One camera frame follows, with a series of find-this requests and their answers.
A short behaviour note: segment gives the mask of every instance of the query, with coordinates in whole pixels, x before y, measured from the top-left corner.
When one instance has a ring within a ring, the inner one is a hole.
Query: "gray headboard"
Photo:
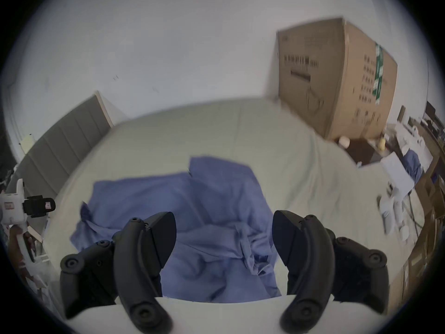
[[[75,168],[113,126],[98,92],[54,124],[20,162],[6,189],[23,178],[25,196],[55,198]]]

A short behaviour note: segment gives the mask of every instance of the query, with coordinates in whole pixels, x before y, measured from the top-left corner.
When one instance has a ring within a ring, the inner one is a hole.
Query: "white bed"
[[[358,169],[344,150],[321,139],[277,102],[236,100],[173,109],[113,128],[56,198],[57,209],[44,235],[54,267],[60,271],[60,260],[76,252],[69,237],[95,181],[184,171],[194,155],[247,164],[272,212],[314,214],[337,236],[383,251],[390,283],[414,247],[414,237],[402,242],[398,231],[385,235],[377,197],[386,192],[389,178],[380,164]],[[422,225],[415,191],[411,199],[416,221]],[[285,293],[287,271],[281,261],[275,272]]]

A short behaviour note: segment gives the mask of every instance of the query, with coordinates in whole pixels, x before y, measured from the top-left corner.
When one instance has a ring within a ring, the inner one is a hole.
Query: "yellow object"
[[[20,146],[22,147],[22,150],[25,154],[28,153],[28,151],[31,149],[31,147],[34,146],[34,137],[32,137],[31,134],[26,135],[23,140],[20,142]]]
[[[385,151],[385,144],[386,144],[386,140],[382,137],[381,139],[379,139],[379,143],[377,144],[377,148],[380,151]]]

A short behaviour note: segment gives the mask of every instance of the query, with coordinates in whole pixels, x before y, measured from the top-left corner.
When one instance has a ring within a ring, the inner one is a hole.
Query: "blue fabric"
[[[417,184],[417,182],[420,180],[420,177],[422,176],[422,166],[420,164],[419,156],[417,156],[417,153],[409,149],[405,153],[405,156],[403,156],[402,158],[402,164],[405,170],[413,179],[414,183]]]
[[[175,215],[175,248],[161,271],[165,297],[248,302],[280,296],[273,267],[272,212],[252,170],[212,157],[189,173],[99,181],[70,240],[81,251],[136,216]]]

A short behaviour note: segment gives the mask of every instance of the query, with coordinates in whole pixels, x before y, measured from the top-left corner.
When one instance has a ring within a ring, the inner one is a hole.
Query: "blue cloth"
[[[420,180],[422,176],[422,166],[419,161],[419,156],[413,150],[409,149],[402,158],[402,164],[408,174],[414,181],[414,184]]]
[[[272,212],[252,170],[212,157],[191,158],[189,173],[99,181],[70,240],[79,251],[136,216],[175,215],[175,248],[161,271],[165,297],[248,302],[280,296]]]

